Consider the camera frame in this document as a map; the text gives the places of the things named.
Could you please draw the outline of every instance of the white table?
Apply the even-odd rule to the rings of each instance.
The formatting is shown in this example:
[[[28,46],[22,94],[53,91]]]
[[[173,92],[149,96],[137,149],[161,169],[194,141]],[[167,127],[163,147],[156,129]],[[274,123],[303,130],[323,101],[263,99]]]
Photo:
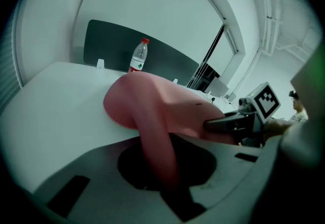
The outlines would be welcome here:
[[[19,185],[34,192],[82,154],[138,136],[110,120],[103,107],[107,90],[124,74],[57,62],[18,92],[0,118],[0,141]],[[223,100],[214,104],[224,113],[234,110]]]
[[[225,98],[218,98],[215,97],[213,95],[210,94],[206,94],[202,91],[199,90],[195,90],[195,89],[189,89],[191,92],[199,95],[200,97],[206,99],[207,101],[212,103],[212,98],[215,98],[215,100],[213,101],[213,104],[218,107],[223,113],[228,113],[228,112],[232,112],[235,110],[238,110],[238,107],[236,107],[235,105],[231,104],[228,100],[226,100]]]

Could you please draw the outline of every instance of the water bottle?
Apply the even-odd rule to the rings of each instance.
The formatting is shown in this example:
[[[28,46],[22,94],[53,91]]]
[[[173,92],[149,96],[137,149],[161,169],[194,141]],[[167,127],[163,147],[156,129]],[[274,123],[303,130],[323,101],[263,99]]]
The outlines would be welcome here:
[[[147,38],[142,38],[141,43],[134,50],[128,72],[139,72],[142,70],[147,57],[148,43],[149,40]]]

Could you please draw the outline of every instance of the black slot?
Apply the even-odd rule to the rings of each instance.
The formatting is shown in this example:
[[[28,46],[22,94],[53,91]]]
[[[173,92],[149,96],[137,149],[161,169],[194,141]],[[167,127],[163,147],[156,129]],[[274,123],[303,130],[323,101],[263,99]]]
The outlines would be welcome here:
[[[67,217],[90,179],[74,176],[47,204],[47,207],[62,217]]]
[[[237,153],[235,155],[235,157],[245,160],[245,161],[249,161],[249,162],[253,162],[255,163],[257,160],[257,156],[255,155],[250,155],[250,154],[244,154],[244,153]]]

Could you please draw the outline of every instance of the red bottle cap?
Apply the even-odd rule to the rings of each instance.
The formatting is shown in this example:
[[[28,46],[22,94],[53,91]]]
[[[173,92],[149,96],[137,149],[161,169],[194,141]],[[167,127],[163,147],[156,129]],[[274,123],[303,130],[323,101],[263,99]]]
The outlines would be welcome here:
[[[147,38],[142,38],[142,42],[148,44],[148,43],[149,43],[149,39],[147,39]]]

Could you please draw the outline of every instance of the pipe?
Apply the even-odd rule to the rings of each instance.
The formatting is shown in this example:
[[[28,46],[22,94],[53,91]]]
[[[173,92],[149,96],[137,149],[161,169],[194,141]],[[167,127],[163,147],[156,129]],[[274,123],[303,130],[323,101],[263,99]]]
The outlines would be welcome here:
[[[265,24],[264,24],[264,35],[263,35],[263,44],[262,49],[264,47],[264,43],[266,43],[266,47],[264,49],[265,52],[268,51],[269,45],[270,45],[270,39],[271,39],[271,29],[272,24],[267,17],[272,18],[272,6],[271,6],[271,0],[264,0],[264,14],[265,14]]]
[[[294,51],[290,50],[290,49],[286,49],[287,52],[291,53],[294,57],[296,57],[298,60],[301,60],[303,63],[306,62],[305,59],[301,58],[299,55],[297,55]]]
[[[275,0],[275,25],[274,25],[273,42],[272,42],[270,56],[273,55],[275,45],[278,40],[278,35],[279,35],[279,30],[280,30],[280,23],[279,23],[280,19],[281,19],[280,0]]]
[[[307,55],[308,57],[310,57],[310,54],[308,52],[306,52],[302,47],[300,47],[299,45],[295,45],[295,47],[297,47],[299,50],[301,50],[305,55]]]

